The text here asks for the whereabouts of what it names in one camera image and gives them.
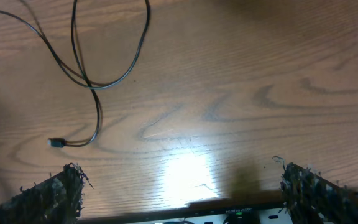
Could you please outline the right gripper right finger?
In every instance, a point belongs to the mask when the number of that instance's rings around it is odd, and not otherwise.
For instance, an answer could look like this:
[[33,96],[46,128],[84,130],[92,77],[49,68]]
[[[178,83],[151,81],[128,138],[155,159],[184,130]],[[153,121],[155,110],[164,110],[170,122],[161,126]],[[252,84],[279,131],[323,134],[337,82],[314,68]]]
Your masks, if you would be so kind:
[[273,156],[283,165],[280,182],[282,210],[293,223],[358,224],[358,191],[340,187],[284,158]]

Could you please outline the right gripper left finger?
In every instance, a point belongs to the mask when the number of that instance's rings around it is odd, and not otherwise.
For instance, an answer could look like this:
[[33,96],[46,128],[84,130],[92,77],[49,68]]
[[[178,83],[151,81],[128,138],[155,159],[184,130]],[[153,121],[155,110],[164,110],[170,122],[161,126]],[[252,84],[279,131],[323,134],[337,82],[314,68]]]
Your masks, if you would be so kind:
[[0,224],[77,223],[83,209],[83,187],[90,182],[78,164],[69,163],[55,176],[20,189],[0,204]]

